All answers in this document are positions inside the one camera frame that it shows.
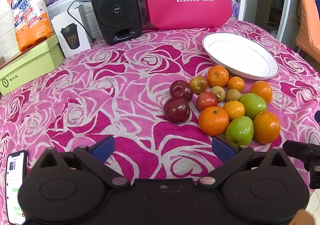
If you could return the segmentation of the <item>green apple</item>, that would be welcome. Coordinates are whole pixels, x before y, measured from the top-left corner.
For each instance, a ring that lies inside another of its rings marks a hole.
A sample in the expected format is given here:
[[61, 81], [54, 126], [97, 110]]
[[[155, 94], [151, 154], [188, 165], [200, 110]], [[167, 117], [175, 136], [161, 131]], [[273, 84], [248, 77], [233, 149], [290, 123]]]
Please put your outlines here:
[[240, 102], [245, 107], [245, 115], [251, 120], [267, 110], [267, 104], [262, 97], [254, 93], [247, 93], [241, 96]]
[[234, 146], [248, 146], [254, 135], [253, 121], [247, 116], [232, 120], [226, 129], [226, 140]]

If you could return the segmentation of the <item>large mandarin with stem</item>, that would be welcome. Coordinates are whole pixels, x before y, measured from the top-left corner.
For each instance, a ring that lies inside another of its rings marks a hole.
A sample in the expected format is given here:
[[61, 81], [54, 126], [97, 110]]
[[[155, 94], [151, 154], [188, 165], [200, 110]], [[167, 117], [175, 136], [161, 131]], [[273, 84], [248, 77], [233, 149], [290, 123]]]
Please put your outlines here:
[[199, 116], [200, 129], [207, 135], [223, 134], [229, 125], [229, 115], [221, 107], [207, 107]]

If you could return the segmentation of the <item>small yellow orange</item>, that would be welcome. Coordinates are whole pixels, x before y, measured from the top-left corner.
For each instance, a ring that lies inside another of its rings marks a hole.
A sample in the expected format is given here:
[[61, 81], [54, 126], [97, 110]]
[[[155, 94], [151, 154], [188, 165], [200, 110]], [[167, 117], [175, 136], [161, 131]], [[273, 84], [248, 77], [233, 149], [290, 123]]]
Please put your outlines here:
[[229, 121], [245, 115], [245, 107], [240, 101], [229, 101], [223, 106], [229, 116]]

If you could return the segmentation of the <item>red small plum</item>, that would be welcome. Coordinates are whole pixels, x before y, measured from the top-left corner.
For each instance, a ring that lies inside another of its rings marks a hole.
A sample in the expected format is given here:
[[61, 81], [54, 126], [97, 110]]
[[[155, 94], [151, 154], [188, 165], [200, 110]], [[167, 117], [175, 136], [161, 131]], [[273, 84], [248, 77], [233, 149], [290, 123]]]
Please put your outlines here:
[[217, 106], [217, 98], [211, 92], [202, 92], [199, 94], [197, 98], [197, 107], [200, 110], [204, 110], [208, 107], [216, 107]]

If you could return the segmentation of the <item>longan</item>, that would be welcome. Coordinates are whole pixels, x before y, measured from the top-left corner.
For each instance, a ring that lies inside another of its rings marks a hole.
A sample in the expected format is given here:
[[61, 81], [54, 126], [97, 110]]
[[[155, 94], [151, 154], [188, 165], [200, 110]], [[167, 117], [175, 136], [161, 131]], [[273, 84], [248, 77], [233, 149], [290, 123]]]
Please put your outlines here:
[[226, 98], [226, 92], [224, 88], [220, 86], [214, 86], [211, 88], [210, 92], [216, 96], [217, 102], [221, 103]]
[[241, 98], [241, 92], [239, 92], [237, 89], [230, 89], [226, 92], [226, 98], [225, 100], [227, 102], [230, 101], [239, 101]]

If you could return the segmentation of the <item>dark red plum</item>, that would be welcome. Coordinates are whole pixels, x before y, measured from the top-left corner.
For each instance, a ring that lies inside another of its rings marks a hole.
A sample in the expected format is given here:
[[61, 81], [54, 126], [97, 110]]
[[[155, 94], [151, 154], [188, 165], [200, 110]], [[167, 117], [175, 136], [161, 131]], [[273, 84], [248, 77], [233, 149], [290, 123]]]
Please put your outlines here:
[[170, 122], [181, 124], [190, 116], [190, 107], [187, 100], [181, 97], [170, 98], [163, 107], [164, 115]]
[[181, 97], [186, 101], [191, 101], [194, 94], [189, 83], [183, 80], [174, 81], [169, 90], [172, 98]]

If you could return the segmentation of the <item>small mandarin orange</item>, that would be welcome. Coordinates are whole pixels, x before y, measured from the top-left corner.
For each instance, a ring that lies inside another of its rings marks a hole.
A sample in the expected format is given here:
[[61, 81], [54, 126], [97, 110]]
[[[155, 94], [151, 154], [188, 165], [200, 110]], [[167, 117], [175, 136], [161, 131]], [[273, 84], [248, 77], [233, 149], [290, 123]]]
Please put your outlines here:
[[227, 89], [236, 89], [240, 93], [242, 93], [245, 89], [245, 81], [240, 77], [234, 76], [229, 79]]

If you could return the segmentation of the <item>pink rose tablecloth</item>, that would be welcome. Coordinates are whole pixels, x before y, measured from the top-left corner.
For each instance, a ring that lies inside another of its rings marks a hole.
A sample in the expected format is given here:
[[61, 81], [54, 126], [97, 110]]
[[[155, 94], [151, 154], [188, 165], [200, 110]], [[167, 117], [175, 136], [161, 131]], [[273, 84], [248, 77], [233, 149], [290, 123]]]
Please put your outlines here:
[[50, 146], [71, 151], [114, 135], [108, 166], [128, 179], [199, 179], [220, 166], [199, 128], [196, 101], [185, 124], [168, 122], [163, 105], [176, 80], [213, 66], [202, 39], [211, 29], [159, 31], [92, 48], [1, 98], [1, 188], [7, 158], [26, 150], [34, 165]]

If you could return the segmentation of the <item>yellow-red plum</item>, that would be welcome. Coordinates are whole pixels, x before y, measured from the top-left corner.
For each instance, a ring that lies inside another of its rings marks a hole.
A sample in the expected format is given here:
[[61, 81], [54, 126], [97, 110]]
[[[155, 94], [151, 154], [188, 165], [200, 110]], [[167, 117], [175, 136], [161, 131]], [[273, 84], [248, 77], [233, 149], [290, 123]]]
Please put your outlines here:
[[207, 79], [204, 76], [197, 76], [189, 81], [189, 85], [195, 94], [205, 92], [208, 87]]

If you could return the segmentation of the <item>smartphone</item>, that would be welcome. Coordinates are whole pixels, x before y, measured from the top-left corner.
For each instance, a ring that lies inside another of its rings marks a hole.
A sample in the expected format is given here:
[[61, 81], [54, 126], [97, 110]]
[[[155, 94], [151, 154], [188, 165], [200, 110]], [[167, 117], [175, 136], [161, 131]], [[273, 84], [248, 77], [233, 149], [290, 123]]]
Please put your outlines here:
[[9, 224], [23, 224], [25, 216], [18, 203], [18, 191], [27, 174], [28, 153], [25, 150], [11, 153], [7, 158], [5, 200]]

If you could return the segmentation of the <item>white oval plate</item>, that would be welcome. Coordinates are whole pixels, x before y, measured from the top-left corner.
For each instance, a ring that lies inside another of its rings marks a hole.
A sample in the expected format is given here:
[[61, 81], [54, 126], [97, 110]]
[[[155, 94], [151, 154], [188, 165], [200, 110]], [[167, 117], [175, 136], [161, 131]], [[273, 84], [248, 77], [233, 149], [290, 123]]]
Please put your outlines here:
[[231, 33], [210, 33], [202, 39], [208, 56], [231, 73], [251, 79], [267, 80], [279, 72], [275, 57], [261, 45]]

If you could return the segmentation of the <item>green shoe box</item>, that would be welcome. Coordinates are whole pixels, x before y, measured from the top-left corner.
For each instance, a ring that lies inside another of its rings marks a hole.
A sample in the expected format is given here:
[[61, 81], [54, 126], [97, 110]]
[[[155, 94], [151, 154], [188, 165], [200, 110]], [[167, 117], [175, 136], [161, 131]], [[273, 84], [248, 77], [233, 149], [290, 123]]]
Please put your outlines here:
[[64, 54], [56, 35], [1, 67], [1, 95], [58, 68]]

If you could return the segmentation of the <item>orange covered chair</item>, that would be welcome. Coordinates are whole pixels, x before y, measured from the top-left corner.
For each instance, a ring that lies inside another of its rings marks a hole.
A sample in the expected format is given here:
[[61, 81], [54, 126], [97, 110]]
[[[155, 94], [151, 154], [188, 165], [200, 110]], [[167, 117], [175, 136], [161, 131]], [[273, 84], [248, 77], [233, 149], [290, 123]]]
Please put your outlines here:
[[300, 29], [296, 45], [320, 63], [319, 13], [314, 0], [300, 0]]

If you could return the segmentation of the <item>black speaker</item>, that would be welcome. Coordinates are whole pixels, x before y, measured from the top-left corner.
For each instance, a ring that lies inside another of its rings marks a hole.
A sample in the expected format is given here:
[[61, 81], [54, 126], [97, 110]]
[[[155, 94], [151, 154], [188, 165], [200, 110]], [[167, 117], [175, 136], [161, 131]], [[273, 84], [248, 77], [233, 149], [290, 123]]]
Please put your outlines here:
[[140, 37], [138, 0], [91, 0], [101, 34], [108, 45]]

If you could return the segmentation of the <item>orange tissue pack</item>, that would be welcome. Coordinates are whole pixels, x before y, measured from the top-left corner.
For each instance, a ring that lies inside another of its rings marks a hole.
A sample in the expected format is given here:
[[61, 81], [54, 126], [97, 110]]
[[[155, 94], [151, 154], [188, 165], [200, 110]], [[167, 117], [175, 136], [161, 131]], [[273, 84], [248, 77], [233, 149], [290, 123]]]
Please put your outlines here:
[[44, 0], [7, 0], [14, 20], [20, 52], [26, 52], [53, 35]]

